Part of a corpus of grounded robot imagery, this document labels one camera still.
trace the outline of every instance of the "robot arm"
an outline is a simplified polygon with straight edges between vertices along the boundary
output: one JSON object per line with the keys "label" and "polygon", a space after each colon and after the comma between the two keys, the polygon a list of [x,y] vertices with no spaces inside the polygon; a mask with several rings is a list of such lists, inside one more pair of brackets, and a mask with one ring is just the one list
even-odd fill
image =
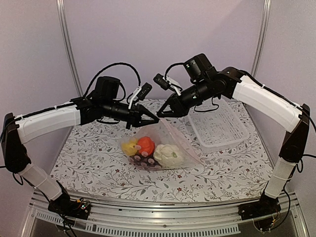
{"label": "robot arm", "polygon": [[[126,128],[141,127],[158,122],[158,118],[144,106],[131,100],[124,104],[115,100],[119,89],[119,79],[100,77],[95,90],[87,98],[76,98],[60,106],[44,109],[28,115],[14,117],[7,114],[4,119],[4,130],[1,142],[4,163],[7,170],[18,173],[30,185],[42,191],[50,200],[48,209],[61,215],[87,219],[89,202],[70,200],[62,185],[41,168],[31,163],[24,144],[41,135],[60,128],[84,125],[103,117],[116,121],[126,121]],[[150,91],[151,86],[146,83],[137,91],[133,98],[142,100]],[[151,119],[142,119],[146,115]]]}
{"label": "robot arm", "polygon": [[[242,219],[280,211],[277,197],[292,177],[295,165],[304,153],[309,131],[309,107],[305,104],[299,106],[287,100],[260,84],[245,71],[233,67],[221,72],[216,71],[204,54],[193,57],[183,66],[194,85],[183,90],[180,95],[173,93],[157,112],[158,117],[183,117],[188,114],[191,107],[201,105],[204,100],[224,95],[258,109],[286,130],[279,159],[260,200],[239,207]],[[168,80],[160,74],[156,75],[154,81],[164,89],[170,87]],[[262,225],[268,228],[270,222],[261,223]]]}

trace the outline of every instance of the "metal frame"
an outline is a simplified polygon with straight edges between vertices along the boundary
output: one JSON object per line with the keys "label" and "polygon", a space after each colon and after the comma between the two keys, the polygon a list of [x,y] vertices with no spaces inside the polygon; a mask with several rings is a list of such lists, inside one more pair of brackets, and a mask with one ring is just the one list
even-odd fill
{"label": "metal frame", "polygon": [[264,41],[266,38],[268,22],[269,22],[269,17],[270,17],[270,8],[271,8],[271,0],[265,0],[264,6],[263,6],[263,12],[262,12],[262,21],[261,21],[261,26],[260,26],[257,49],[256,49],[255,57],[252,63],[251,71],[250,71],[250,74],[252,74],[254,77],[256,77],[256,74],[258,71],[262,49],[263,49]]}
{"label": "metal frame", "polygon": [[69,31],[68,31],[66,13],[65,13],[65,7],[64,7],[64,0],[56,0],[56,2],[57,2],[57,10],[58,10],[58,16],[59,16],[59,21],[60,21],[60,28],[63,35],[65,50],[67,53],[67,58],[68,58],[71,74],[73,76],[73,80],[74,80],[74,84],[75,84],[78,96],[83,96],[83,91],[82,91],[79,75],[77,72],[73,49],[71,47],[71,42],[70,42],[70,37],[69,37]]}
{"label": "metal frame", "polygon": [[[91,196],[80,192],[69,192],[69,194],[73,199],[85,196],[91,198]],[[290,193],[290,199],[296,230],[300,237],[308,237],[296,195]],[[98,199],[90,200],[92,208],[89,219],[87,221],[76,219],[75,230],[107,236],[129,236],[130,233],[143,237],[149,237],[150,234],[161,237],[180,237],[190,236],[190,233],[195,233],[197,237],[226,236],[229,234],[228,230],[231,232],[233,230],[235,234],[239,233],[238,224],[253,221],[252,219],[241,220],[238,215],[239,203],[218,206],[213,203],[168,204],[109,197],[98,197]],[[286,194],[280,195],[279,202],[282,207],[281,212],[285,213],[288,205]],[[47,211],[47,206],[46,199],[40,192],[35,191],[30,202],[30,212],[23,229],[23,237],[30,236],[36,218],[61,225],[59,216]]]}

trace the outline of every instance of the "orange toy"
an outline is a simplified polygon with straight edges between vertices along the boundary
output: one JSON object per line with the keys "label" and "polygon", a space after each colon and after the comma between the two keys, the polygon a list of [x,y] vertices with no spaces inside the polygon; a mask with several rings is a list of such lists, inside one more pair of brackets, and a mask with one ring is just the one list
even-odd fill
{"label": "orange toy", "polygon": [[155,150],[155,143],[150,139],[150,137],[142,137],[138,140],[137,144],[142,148],[138,151],[140,154],[143,152],[147,153],[148,156],[151,155]]}

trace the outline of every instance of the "table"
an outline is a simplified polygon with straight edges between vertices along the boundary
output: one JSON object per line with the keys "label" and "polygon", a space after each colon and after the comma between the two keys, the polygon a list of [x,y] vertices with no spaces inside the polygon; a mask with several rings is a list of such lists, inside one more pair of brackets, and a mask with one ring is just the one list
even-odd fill
{"label": "table", "polygon": [[[162,100],[145,100],[155,112]],[[135,169],[120,150],[117,140],[131,136],[125,123],[93,122],[75,126],[62,149],[51,177],[66,189],[114,198],[159,202],[223,202],[257,198],[272,173],[262,141],[241,102],[228,102],[249,130],[248,140],[233,149],[204,154],[185,118],[168,118],[189,139],[201,167],[163,171]]]}

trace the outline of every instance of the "ventilated plastic box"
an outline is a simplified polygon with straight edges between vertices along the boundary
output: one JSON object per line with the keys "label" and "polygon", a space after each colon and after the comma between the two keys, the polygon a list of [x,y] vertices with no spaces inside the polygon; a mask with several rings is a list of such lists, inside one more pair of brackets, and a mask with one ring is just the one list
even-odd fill
{"label": "ventilated plastic box", "polygon": [[[247,128],[223,99],[214,99],[219,108],[212,112],[198,113],[193,109],[188,114],[188,120],[201,144],[204,153],[222,151],[236,147],[249,138]],[[204,101],[197,110],[215,108],[211,100]]]}

